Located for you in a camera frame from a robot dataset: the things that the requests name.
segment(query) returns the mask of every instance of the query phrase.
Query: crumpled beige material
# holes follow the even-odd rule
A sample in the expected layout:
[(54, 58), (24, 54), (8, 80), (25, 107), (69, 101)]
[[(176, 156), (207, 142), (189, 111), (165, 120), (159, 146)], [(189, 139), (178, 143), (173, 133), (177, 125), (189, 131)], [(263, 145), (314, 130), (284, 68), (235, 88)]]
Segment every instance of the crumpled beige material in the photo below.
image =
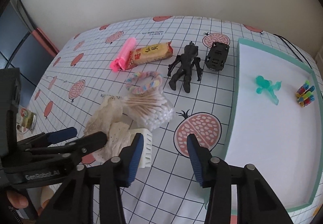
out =
[(122, 103), (118, 97), (106, 96), (85, 126), (84, 136), (102, 131), (107, 135), (106, 145), (93, 152), (93, 157), (99, 162), (106, 162), (113, 156), (118, 156), (122, 148), (131, 145), (133, 136), (129, 125), (120, 122)]

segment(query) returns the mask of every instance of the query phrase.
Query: translucent green toy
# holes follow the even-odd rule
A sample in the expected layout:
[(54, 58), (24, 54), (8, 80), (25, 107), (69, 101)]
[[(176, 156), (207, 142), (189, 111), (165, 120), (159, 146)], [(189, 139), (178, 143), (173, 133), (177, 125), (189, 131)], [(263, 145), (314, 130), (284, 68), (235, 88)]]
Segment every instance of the translucent green toy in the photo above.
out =
[(274, 104), (275, 104), (275, 105), (278, 105), (279, 100), (278, 100), (277, 96), (274, 94), (274, 90), (275, 90), (275, 91), (278, 91), (278, 90), (280, 89), (281, 84), (282, 84), (282, 81), (280, 81), (280, 82), (276, 82), (276, 83), (273, 85), (273, 82), (272, 82), (272, 81), (270, 81), (270, 80), (265, 80), (261, 75), (258, 75), (258, 76), (256, 77), (256, 84), (259, 86), (259, 87), (257, 88), (257, 90), (256, 90), (257, 94), (261, 94), (261, 93), (262, 93), (262, 91), (263, 91), (264, 89), (266, 89), (266, 90), (269, 92), (269, 94), (270, 94), (270, 96), (271, 96), (271, 98), (272, 98), (272, 100), (273, 100)]

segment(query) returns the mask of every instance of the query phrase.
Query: fingernail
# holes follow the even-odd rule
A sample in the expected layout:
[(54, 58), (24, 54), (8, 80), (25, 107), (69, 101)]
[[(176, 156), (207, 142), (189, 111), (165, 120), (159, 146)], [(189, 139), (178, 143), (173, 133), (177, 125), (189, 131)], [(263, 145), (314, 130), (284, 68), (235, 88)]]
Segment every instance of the fingernail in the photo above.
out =
[(28, 200), (24, 197), (20, 197), (19, 198), (19, 204), (22, 206), (22, 207), (27, 207), (28, 206)]

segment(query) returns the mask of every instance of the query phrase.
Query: yellow snack wrapper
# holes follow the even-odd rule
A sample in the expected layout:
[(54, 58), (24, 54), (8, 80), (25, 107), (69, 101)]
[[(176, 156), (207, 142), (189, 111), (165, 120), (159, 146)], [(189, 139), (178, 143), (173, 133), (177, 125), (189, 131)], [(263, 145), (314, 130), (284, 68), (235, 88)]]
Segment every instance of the yellow snack wrapper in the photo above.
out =
[(137, 65), (167, 59), (173, 56), (171, 42), (153, 44), (147, 47), (132, 50), (129, 55), (126, 70)]

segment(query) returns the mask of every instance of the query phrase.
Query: pink plastic roll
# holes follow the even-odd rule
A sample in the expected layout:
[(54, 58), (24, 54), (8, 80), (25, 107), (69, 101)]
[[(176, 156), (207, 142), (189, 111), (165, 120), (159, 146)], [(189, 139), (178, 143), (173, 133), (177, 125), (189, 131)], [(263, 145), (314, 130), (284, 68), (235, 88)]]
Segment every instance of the pink plastic roll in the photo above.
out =
[(124, 44), (122, 45), (120, 52), (116, 59), (114, 59), (111, 64), (110, 68), (113, 72), (117, 72), (120, 69), (125, 71), (126, 64), (129, 59), (130, 51), (132, 51), (136, 47), (136, 38), (130, 37), (128, 38)]

